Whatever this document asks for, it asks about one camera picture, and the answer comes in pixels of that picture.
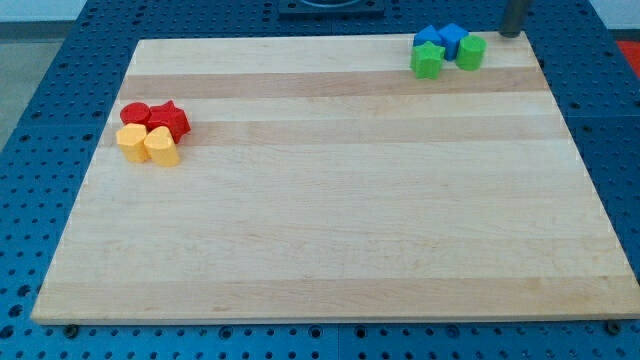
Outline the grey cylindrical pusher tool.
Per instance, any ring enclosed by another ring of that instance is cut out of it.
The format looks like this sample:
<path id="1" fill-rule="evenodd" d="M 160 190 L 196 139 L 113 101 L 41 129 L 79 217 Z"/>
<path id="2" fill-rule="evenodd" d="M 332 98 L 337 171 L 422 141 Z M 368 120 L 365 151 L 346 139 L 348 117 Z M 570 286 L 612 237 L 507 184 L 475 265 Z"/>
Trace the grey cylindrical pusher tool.
<path id="1" fill-rule="evenodd" d="M 506 38 L 518 37 L 524 27 L 531 0 L 508 0 L 506 2 L 499 34 Z"/>

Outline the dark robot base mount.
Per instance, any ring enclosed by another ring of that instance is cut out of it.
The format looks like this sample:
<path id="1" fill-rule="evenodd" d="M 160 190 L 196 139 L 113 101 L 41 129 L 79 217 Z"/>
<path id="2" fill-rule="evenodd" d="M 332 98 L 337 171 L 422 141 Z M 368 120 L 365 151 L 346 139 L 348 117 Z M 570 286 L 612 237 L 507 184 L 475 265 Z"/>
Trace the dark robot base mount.
<path id="1" fill-rule="evenodd" d="M 373 16 L 383 17 L 384 0 L 279 0 L 279 19 L 305 17 Z"/>

